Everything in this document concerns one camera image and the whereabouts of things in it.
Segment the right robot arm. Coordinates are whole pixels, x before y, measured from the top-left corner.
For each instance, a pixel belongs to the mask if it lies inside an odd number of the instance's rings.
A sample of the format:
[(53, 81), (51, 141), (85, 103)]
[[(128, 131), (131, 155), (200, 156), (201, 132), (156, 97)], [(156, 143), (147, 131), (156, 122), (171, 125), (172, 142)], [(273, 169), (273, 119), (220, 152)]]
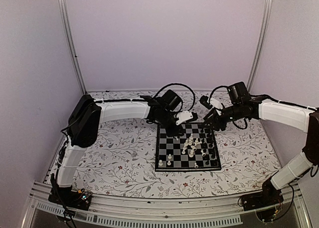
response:
[(204, 123), (216, 131), (223, 131), (230, 122), (239, 119), (255, 119), (262, 124), (275, 123), (285, 129), (303, 133), (305, 142), (300, 152), (263, 184), (258, 202), (268, 206), (277, 198), (277, 191), (301, 178), (306, 172), (319, 165), (319, 111), (314, 107), (303, 107), (275, 100), (268, 95), (246, 95), (232, 99), (225, 107), (210, 96), (202, 96), (200, 103), (210, 111)]

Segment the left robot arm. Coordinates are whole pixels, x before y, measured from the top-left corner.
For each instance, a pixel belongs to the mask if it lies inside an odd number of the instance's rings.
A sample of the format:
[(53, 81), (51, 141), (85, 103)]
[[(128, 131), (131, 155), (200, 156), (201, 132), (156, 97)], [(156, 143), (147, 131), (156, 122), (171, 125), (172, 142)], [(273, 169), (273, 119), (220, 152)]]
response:
[(141, 96), (137, 99), (99, 100), (91, 95), (81, 97), (72, 112), (68, 125), (62, 131), (66, 134), (66, 145), (58, 160), (55, 182), (59, 186), (55, 197), (63, 205), (74, 201), (71, 187), (78, 164), (99, 134), (101, 126), (110, 121), (123, 119), (146, 119), (160, 124), (170, 136), (178, 136), (181, 126), (175, 109), (182, 99), (169, 90), (161, 97)]

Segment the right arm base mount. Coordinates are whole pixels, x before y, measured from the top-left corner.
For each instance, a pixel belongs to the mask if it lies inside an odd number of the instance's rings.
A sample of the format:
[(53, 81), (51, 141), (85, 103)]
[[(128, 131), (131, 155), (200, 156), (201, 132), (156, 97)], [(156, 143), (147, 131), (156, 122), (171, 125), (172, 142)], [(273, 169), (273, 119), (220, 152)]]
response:
[(257, 212), (260, 221), (269, 223), (276, 220), (283, 201), (281, 190), (277, 190), (270, 180), (267, 180), (262, 185), (262, 191), (241, 196), (238, 205), (243, 207), (244, 211), (271, 206), (269, 209)]

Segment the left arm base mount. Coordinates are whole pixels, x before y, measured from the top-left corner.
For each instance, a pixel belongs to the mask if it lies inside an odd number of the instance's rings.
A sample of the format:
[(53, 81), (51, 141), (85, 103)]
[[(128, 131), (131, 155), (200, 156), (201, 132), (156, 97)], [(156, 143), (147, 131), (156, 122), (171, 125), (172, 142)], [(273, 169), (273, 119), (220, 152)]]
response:
[(52, 203), (64, 205), (67, 208), (75, 208), (88, 211), (91, 205), (92, 193), (84, 189), (74, 191), (72, 187), (51, 189), (48, 200)]

